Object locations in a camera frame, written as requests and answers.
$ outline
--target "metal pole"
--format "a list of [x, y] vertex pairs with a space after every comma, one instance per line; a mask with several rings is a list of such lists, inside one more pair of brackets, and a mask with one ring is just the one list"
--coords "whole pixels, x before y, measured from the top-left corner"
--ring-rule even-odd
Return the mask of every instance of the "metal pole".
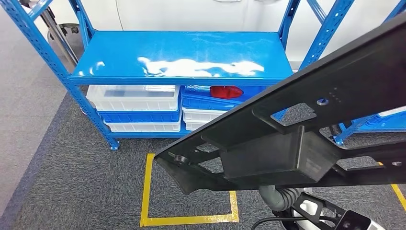
[[76, 57], [75, 53], [73, 52], [72, 47], [69, 45], [66, 37], [61, 31], [61, 28], [55, 23], [52, 16], [50, 15], [48, 9], [45, 9], [44, 12], [41, 14], [45, 23], [49, 27], [49, 32], [54, 37], [56, 43], [58, 44], [59, 48], [62, 50], [65, 57], [68, 59], [68, 62], [73, 66], [78, 64], [78, 58]]

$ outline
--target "shelving unit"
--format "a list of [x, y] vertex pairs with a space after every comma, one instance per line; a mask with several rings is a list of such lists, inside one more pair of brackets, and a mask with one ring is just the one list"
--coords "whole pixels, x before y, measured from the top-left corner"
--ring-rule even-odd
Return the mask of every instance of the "shelving unit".
[[[91, 106], [79, 85], [252, 85], [275, 84], [292, 74], [285, 54], [289, 28], [300, 0], [290, 0], [277, 32], [165, 32], [95, 31], [80, 0], [69, 0], [78, 17], [85, 46], [77, 62], [59, 27], [52, 24], [48, 5], [40, 0], [28, 14], [17, 0], [0, 4], [28, 41], [66, 87], [92, 123], [111, 145], [118, 138], [180, 138], [188, 134], [185, 124], [177, 133], [111, 132]], [[302, 67], [318, 60], [354, 0], [337, 0], [325, 14], [315, 0], [308, 0], [322, 26]], [[39, 15], [65, 55], [77, 63], [69, 73], [34, 24]]]

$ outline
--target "yellow tape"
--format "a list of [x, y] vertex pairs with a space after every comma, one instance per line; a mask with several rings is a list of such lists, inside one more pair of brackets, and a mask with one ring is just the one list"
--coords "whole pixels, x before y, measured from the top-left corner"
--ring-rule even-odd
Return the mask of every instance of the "yellow tape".
[[149, 208], [149, 193], [151, 187], [152, 161], [155, 154], [147, 155], [147, 163], [145, 165], [145, 180], [144, 190], [142, 195], [141, 219], [140, 227], [146, 226], [163, 226], [163, 225], [182, 225], [182, 224], [209, 224], [223, 222], [238, 222], [238, 206], [237, 195], [235, 191], [230, 191], [231, 214], [212, 215], [212, 216], [196, 216], [196, 217], [162, 217], [148, 218]]
[[406, 211], [406, 199], [405, 196], [403, 195], [402, 191], [400, 190], [399, 186], [397, 184], [391, 184], [391, 187], [393, 191], [395, 192], [397, 198], [400, 201], [400, 204], [402, 204], [403, 209]]

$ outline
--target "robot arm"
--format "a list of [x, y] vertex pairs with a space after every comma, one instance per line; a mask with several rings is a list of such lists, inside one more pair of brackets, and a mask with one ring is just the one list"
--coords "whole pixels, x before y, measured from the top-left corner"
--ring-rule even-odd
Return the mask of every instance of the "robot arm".
[[[259, 189], [277, 217], [262, 222], [280, 220], [289, 230], [381, 230], [365, 216], [295, 188], [406, 183], [401, 163], [406, 140], [345, 149], [320, 134], [344, 121], [405, 106], [405, 37], [403, 13], [173, 142], [155, 160], [185, 194]], [[316, 116], [289, 126], [272, 118], [300, 103]], [[203, 145], [213, 148], [202, 150]], [[345, 170], [336, 164], [360, 156], [382, 165]], [[199, 165], [217, 157], [222, 173]], [[335, 217], [323, 217], [324, 207]]]
[[[259, 187], [259, 194], [276, 217], [260, 219], [251, 230], [263, 222], [278, 220], [287, 230], [384, 230], [366, 216], [312, 195], [308, 188], [300, 192], [299, 189], [275, 189], [269, 185]], [[323, 216], [323, 208], [335, 216]]]

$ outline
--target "stacked bins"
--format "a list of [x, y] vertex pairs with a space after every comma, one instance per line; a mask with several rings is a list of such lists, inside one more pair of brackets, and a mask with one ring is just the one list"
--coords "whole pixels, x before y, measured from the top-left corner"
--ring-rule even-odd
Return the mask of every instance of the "stacked bins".
[[90, 85], [86, 97], [112, 132], [180, 131], [180, 86]]
[[237, 98], [212, 97], [210, 86], [188, 85], [182, 89], [183, 120], [186, 130], [196, 130], [223, 113], [260, 93], [266, 86], [237, 86], [243, 94]]

